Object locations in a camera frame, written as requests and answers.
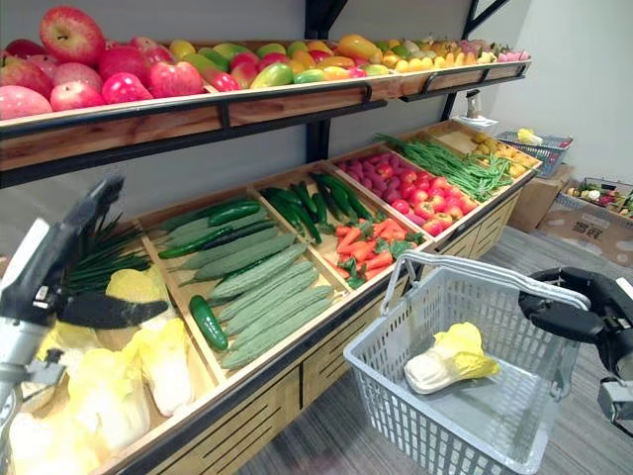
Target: plastic shopping basket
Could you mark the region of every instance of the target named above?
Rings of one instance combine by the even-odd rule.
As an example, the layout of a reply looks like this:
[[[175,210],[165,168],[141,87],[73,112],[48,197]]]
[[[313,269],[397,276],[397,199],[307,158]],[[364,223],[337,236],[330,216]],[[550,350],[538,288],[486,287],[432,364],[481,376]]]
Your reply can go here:
[[[413,262],[440,265],[415,281]],[[402,266],[411,288],[390,301]],[[433,474],[535,473],[558,405],[570,391],[579,344],[523,317],[519,290],[586,310],[588,299],[517,272],[457,257],[405,252],[382,317],[344,350],[371,425]],[[407,384],[409,359],[455,323],[475,324],[494,376],[421,396]]]

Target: white wall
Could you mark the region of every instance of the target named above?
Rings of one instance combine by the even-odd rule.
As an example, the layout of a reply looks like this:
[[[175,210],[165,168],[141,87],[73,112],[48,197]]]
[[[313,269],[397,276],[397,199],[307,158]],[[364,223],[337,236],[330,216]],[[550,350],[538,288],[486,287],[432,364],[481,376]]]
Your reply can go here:
[[[370,38],[459,37],[470,0],[349,0],[330,37],[359,33]],[[304,31],[302,0],[0,0],[0,44],[38,39],[45,10],[59,3],[81,7],[109,38],[295,39]],[[437,120],[443,100],[388,108],[332,121],[331,152],[366,143],[378,131],[403,132]],[[124,163],[82,170],[0,190],[0,254],[11,253],[36,216],[54,221],[105,173],[127,176],[119,208],[128,216],[209,194],[298,166],[305,160],[305,128],[201,145]]]
[[[534,61],[527,79],[498,87],[490,116],[573,136],[577,177],[633,183],[631,19],[630,0],[532,0],[517,43]]]

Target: red apple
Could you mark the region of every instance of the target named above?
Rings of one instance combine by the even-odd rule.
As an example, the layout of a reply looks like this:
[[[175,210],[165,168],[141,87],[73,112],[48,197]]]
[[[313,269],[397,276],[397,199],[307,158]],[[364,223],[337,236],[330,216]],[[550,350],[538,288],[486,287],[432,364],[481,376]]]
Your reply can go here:
[[[24,38],[10,42],[6,47],[6,51],[13,56],[21,58],[27,58],[36,54],[46,54],[46,50],[43,47]]]
[[[442,224],[438,223],[435,220],[427,221],[426,223],[424,223],[422,225],[422,229],[434,237],[441,234],[442,231],[444,231]]]
[[[101,94],[108,104],[143,101],[152,98],[140,80],[128,72],[118,72],[110,76],[104,82]]]
[[[259,62],[259,57],[251,51],[239,52],[230,61],[230,72],[233,72],[236,67],[245,62],[256,65]]]
[[[444,208],[446,208],[446,200],[443,196],[435,195],[431,198],[431,201],[429,201],[429,203],[435,210],[435,213],[441,213],[442,211],[444,211]]]
[[[400,181],[413,183],[417,179],[417,175],[413,170],[406,170],[400,174]]]
[[[55,112],[103,106],[105,103],[99,91],[79,81],[59,84],[50,93],[50,105]]]
[[[57,61],[54,56],[48,54],[34,54],[29,56],[27,61],[41,69],[50,79],[53,79],[55,70],[59,66],[59,61]]]
[[[453,224],[453,218],[446,213],[436,213],[433,217],[433,221],[437,221],[440,225],[442,225],[442,231],[447,230]]]
[[[395,200],[392,202],[392,206],[398,210],[399,212],[401,212],[403,215],[405,215],[406,213],[408,213],[409,211],[411,211],[410,206],[408,205],[408,203],[403,200]]]
[[[6,56],[2,58],[0,86],[28,87],[48,97],[52,89],[52,81],[33,63],[16,56]]]
[[[457,205],[447,206],[446,214],[449,215],[451,218],[453,218],[453,221],[459,221],[462,218],[464,218],[464,212]]]
[[[130,46],[138,49],[149,64],[161,61],[174,62],[174,56],[169,49],[148,37],[134,37],[130,40]]]
[[[52,77],[55,86],[66,82],[79,81],[88,84],[97,91],[101,91],[103,80],[97,71],[92,67],[80,62],[65,62],[60,64]]]
[[[118,72],[128,72],[147,85],[148,63],[135,47],[113,47],[99,58],[99,74],[105,81]]]
[[[0,120],[52,112],[42,94],[22,86],[0,87]]]
[[[189,62],[158,62],[149,70],[149,91],[156,98],[201,94],[202,76]]]
[[[430,220],[435,215],[435,210],[430,203],[417,203],[413,212],[425,220]]]
[[[66,5],[45,13],[40,22],[40,39],[60,62],[96,64],[106,48],[97,22],[82,10]]]

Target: cardboard box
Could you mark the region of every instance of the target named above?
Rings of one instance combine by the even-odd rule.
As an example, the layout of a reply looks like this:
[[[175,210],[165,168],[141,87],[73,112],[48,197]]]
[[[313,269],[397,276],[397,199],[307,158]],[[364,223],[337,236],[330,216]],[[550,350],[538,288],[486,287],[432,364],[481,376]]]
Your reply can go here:
[[[633,220],[578,198],[558,195],[538,226],[625,267],[633,267]]]
[[[552,177],[529,181],[521,190],[508,224],[524,233],[534,231],[571,175],[572,167],[563,164]]]

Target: floor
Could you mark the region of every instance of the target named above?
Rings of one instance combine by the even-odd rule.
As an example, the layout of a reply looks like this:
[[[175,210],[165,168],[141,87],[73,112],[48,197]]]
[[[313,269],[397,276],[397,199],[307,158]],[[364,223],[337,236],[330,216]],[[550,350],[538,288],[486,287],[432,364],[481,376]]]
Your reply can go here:
[[[625,276],[633,270],[554,238],[506,228],[483,261],[530,273],[572,265]],[[599,380],[607,373],[595,349],[583,345],[573,390],[561,406],[539,474],[633,473],[633,439],[604,418],[596,402]],[[355,382],[348,372],[262,449],[239,472],[250,474],[426,474],[387,442],[365,420]]]

